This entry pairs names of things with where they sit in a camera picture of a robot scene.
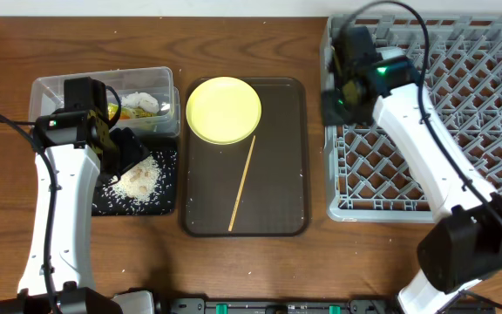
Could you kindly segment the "yellow plate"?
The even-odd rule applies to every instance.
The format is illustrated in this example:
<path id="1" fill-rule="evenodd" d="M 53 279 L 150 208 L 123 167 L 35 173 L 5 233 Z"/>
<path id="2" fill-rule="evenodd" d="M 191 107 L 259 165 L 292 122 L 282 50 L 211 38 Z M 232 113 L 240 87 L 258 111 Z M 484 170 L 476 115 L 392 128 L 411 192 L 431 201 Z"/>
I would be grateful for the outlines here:
<path id="1" fill-rule="evenodd" d="M 186 118 L 200 139 L 231 145 L 247 138 L 262 114 L 258 92 L 233 77 L 210 78 L 197 85 L 187 100 Z"/>

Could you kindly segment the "blue bowl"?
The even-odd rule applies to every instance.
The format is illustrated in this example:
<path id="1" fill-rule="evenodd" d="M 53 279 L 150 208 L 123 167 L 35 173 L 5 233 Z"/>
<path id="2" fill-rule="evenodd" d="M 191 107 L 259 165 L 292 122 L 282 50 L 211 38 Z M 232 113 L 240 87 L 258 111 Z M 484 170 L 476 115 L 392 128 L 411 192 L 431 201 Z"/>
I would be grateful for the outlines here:
<path id="1" fill-rule="evenodd" d="M 381 54 L 383 60 L 402 57 L 405 55 L 404 50 L 396 46 L 379 47 L 376 51 Z"/>

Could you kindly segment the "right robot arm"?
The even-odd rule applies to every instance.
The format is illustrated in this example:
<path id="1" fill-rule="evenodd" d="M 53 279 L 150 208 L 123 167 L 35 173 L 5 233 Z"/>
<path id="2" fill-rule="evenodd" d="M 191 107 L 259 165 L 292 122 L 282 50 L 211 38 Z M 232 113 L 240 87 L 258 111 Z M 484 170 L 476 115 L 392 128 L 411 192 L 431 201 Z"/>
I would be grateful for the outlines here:
<path id="1" fill-rule="evenodd" d="M 327 29 L 321 58 L 329 160 L 337 157 L 338 126 L 378 126 L 424 192 L 434 226 L 417 246 L 419 272 L 397 301 L 404 313 L 437 313 L 502 270 L 502 195 L 438 117 L 424 67 L 376 47 L 364 26 Z"/>

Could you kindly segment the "green snack wrapper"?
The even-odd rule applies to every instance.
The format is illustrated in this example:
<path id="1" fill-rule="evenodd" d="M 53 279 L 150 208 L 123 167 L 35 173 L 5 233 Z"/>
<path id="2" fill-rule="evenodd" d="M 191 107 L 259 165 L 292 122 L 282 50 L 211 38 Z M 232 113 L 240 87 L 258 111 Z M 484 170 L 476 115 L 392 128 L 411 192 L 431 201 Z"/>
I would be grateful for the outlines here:
<path id="1" fill-rule="evenodd" d="M 112 119 L 117 111 L 119 106 L 114 103 L 108 104 L 108 116 L 109 119 Z M 121 107 L 121 112 L 119 114 L 120 119 L 142 119 L 142 118 L 150 118 L 154 117 L 155 113 L 147 112 L 141 108 L 131 108 L 131 107 Z"/>

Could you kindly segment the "wooden chopstick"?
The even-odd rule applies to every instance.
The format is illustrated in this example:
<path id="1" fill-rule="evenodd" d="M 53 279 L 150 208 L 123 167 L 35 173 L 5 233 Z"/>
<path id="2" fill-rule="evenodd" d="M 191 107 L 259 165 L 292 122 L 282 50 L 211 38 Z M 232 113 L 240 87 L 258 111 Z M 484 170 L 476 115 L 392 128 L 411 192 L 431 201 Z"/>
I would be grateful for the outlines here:
<path id="1" fill-rule="evenodd" d="M 238 191 L 237 191 L 237 194 L 236 194 L 233 211 L 232 211 L 232 214 L 230 216 L 230 222 L 228 224 L 228 229 L 227 230 L 228 230 L 229 233 L 231 233 L 233 231 L 233 228 L 234 228 L 234 223 L 235 223 L 235 219 L 236 219 L 236 216 L 237 216 L 238 208 L 239 208 L 240 203 L 241 203 L 241 195 L 242 195 L 242 192 L 243 192 L 245 181 L 247 179 L 249 164 L 250 164 L 250 161 L 252 159 L 252 155 L 253 155 L 253 151 L 254 151 L 255 141 L 256 141 L 256 135 L 254 135 L 253 138 L 252 138 L 252 140 L 251 140 L 251 144 L 250 144 L 250 147 L 249 147 L 249 150 L 248 150 L 248 155 L 247 155 L 247 158 L 246 158 L 246 162 L 245 162 L 245 165 L 244 165 L 244 168 L 243 168 L 243 171 L 242 171 L 241 180 L 240 180 L 240 184 L 239 184 Z"/>

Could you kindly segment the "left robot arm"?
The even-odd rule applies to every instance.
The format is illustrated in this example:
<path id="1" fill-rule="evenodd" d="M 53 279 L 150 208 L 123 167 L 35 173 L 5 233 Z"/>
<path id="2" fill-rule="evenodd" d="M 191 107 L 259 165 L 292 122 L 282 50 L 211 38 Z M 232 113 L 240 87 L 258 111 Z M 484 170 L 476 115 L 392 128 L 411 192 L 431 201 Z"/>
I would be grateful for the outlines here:
<path id="1" fill-rule="evenodd" d="M 24 137 L 36 153 L 37 208 L 17 296 L 0 313 L 153 313 L 148 290 L 105 297 L 91 263 L 94 191 L 112 185 L 150 152 L 109 117 L 110 86 L 90 77 L 64 82 L 64 107 L 36 119 Z"/>

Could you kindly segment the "white tissue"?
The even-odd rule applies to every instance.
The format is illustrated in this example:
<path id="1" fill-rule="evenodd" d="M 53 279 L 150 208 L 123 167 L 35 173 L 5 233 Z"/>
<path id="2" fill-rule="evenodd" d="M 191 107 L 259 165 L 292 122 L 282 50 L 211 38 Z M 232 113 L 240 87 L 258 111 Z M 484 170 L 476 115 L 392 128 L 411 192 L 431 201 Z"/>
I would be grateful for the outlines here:
<path id="1" fill-rule="evenodd" d="M 160 110 L 159 102 L 146 92 L 134 92 L 121 98 L 122 106 L 142 109 L 147 113 L 157 113 Z"/>

